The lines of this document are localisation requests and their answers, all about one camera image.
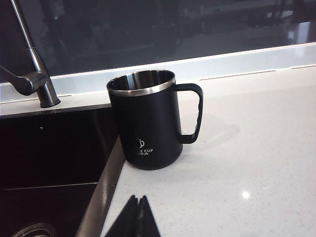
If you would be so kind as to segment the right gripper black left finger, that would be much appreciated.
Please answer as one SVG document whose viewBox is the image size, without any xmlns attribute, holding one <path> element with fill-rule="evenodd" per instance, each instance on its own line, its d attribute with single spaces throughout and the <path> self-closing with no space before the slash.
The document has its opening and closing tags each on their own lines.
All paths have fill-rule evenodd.
<svg viewBox="0 0 316 237">
<path fill-rule="evenodd" d="M 137 206 L 138 198 L 132 195 L 105 234 L 105 237 L 131 237 L 133 235 L 134 217 Z"/>
</svg>

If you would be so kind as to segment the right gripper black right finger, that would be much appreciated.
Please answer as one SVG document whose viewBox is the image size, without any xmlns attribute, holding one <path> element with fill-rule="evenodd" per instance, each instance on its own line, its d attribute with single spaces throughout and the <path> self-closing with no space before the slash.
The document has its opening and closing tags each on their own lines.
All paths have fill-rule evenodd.
<svg viewBox="0 0 316 237">
<path fill-rule="evenodd" d="M 150 208 L 148 199 L 143 196 L 136 208 L 134 225 L 135 237 L 160 237 L 160 233 Z"/>
</svg>

